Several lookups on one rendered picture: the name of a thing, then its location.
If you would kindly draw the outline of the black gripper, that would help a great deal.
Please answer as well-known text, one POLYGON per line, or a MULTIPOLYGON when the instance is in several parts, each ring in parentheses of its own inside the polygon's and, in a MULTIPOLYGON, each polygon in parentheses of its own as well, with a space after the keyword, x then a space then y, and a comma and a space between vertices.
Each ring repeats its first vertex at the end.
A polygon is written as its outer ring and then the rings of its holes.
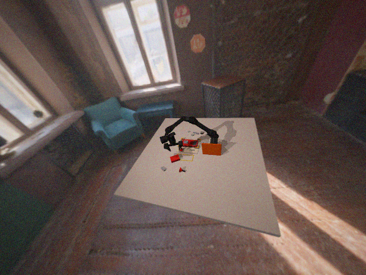
POLYGON ((169 143, 170 144, 164 143, 164 148, 167 149, 167 150, 169 150, 169 151, 171 151, 169 146, 179 145, 179 150, 183 146, 183 142, 182 141, 179 141, 179 142, 176 143, 176 141, 173 140, 173 141, 169 141, 169 143))

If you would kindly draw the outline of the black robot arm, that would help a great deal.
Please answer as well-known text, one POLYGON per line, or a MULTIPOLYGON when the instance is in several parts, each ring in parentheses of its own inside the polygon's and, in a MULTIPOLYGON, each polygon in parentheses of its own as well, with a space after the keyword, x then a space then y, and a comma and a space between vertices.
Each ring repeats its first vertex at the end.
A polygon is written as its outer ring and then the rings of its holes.
POLYGON ((181 122, 183 122, 183 121, 187 121, 187 122, 189 122, 191 124, 194 124, 194 125, 198 126, 199 128, 203 129, 204 131, 206 131, 207 132, 207 135, 209 135, 210 138, 211 138, 210 143, 211 144, 217 144, 218 137, 219 137, 219 135, 217 134, 217 132, 214 131, 213 129, 209 129, 208 127, 204 126, 203 124, 201 124, 200 122, 198 122, 198 120, 195 117, 193 117, 193 116, 191 116, 191 117, 183 116, 181 119, 179 119, 178 121, 176 121, 173 125, 167 127, 165 129, 165 132, 166 132, 165 135, 160 137, 160 140, 161 140, 162 144, 164 144, 165 142, 168 142, 168 141, 176 140, 175 137, 174 137, 174 135, 176 135, 176 133, 175 132, 172 132, 172 130, 176 126, 178 126, 181 122))

